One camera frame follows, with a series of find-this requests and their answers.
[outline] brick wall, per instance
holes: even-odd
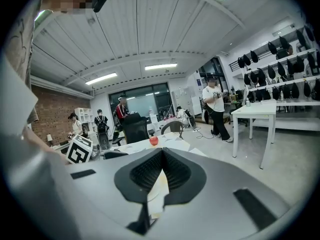
[[[31,89],[38,98],[35,109],[39,120],[31,125],[34,133],[48,145],[48,134],[53,145],[68,140],[68,133],[73,132],[68,116],[76,108],[90,108],[90,100],[33,85]]]

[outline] ceiling light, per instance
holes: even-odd
[[[105,76],[99,77],[99,78],[91,80],[89,82],[86,82],[86,84],[89,86],[89,85],[92,85],[92,84],[94,84],[96,82],[99,82],[99,81],[102,81],[102,80],[105,80],[105,79],[108,79],[108,78],[113,78],[113,77],[116,77],[116,76],[117,76],[116,73],[107,74]]]
[[[153,65],[153,66],[145,66],[145,70],[155,70],[155,69],[166,69],[166,68],[175,68],[178,64],[161,64],[161,65]]]
[[[34,21],[36,21],[36,20],[41,16],[41,14],[43,14],[44,12],[45,12],[45,10],[40,11],[40,12],[38,13],[38,16],[35,18],[35,20],[34,20]]]

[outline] table leg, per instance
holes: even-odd
[[[271,143],[275,143],[275,135],[276,135],[276,115],[273,115],[273,133]]]
[[[238,118],[233,116],[233,154],[232,157],[237,157],[238,151]]]
[[[270,146],[271,140],[274,133],[274,115],[269,115],[269,129],[268,129],[268,138],[266,140],[265,151],[263,154],[262,162],[260,164],[260,169],[263,169],[270,160]]]
[[[252,131],[253,131],[253,126],[254,124],[254,120],[252,118],[250,118],[250,133],[249,133],[249,139],[252,140]]]

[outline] sneaker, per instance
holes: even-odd
[[[226,140],[223,140],[223,142],[233,142],[233,141],[234,141],[234,138],[232,138],[232,137],[230,137],[230,138],[228,138]]]

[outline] gray floor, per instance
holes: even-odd
[[[225,124],[233,136],[232,125]],[[197,123],[200,132],[211,138],[211,125]],[[265,152],[268,130],[254,127],[249,139],[249,126],[239,125],[239,147],[237,157],[233,158],[233,143],[223,142],[221,138],[197,138],[201,134],[186,129],[182,137],[210,158],[235,165],[269,188],[276,191],[291,206],[302,200],[310,191],[320,172],[320,134],[311,131],[276,130],[275,142],[271,144],[270,164],[260,169]]]

